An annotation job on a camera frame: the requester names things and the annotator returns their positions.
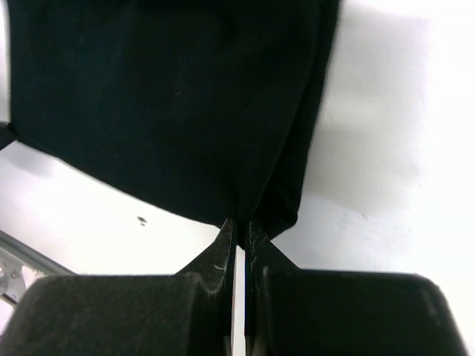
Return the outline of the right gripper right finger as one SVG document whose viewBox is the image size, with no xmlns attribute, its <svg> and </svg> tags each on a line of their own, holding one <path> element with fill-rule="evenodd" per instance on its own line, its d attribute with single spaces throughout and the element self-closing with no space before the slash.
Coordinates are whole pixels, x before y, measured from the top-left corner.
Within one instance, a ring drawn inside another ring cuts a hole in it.
<svg viewBox="0 0 475 356">
<path fill-rule="evenodd" d="M 248 355 L 466 354 L 431 280 L 299 268 L 255 221 L 243 240 Z"/>
</svg>

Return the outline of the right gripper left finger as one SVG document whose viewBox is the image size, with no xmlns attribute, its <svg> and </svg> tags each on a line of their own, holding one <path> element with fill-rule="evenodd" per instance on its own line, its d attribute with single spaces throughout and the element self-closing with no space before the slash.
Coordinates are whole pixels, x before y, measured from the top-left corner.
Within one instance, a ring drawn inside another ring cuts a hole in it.
<svg viewBox="0 0 475 356">
<path fill-rule="evenodd" d="M 173 275 L 45 277 L 1 337 L 3 355 L 230 355 L 232 219 Z"/>
</svg>

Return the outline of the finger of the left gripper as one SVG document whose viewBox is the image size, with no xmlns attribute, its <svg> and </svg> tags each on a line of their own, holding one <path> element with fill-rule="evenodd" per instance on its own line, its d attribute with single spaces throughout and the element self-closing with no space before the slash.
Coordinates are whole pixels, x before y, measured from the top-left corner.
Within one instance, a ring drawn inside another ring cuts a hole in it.
<svg viewBox="0 0 475 356">
<path fill-rule="evenodd" d="M 0 122 L 0 150 L 2 151 L 8 145 L 18 139 L 18 134 L 10 122 Z"/>
</svg>

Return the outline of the black t-shirt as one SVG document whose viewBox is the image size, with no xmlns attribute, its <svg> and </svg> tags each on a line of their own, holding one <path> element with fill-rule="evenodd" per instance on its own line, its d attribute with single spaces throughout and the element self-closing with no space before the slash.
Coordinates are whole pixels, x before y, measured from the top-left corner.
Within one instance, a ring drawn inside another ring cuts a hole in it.
<svg viewBox="0 0 475 356">
<path fill-rule="evenodd" d="M 297 218 L 338 1 L 9 1 L 10 129 L 219 226 Z"/>
</svg>

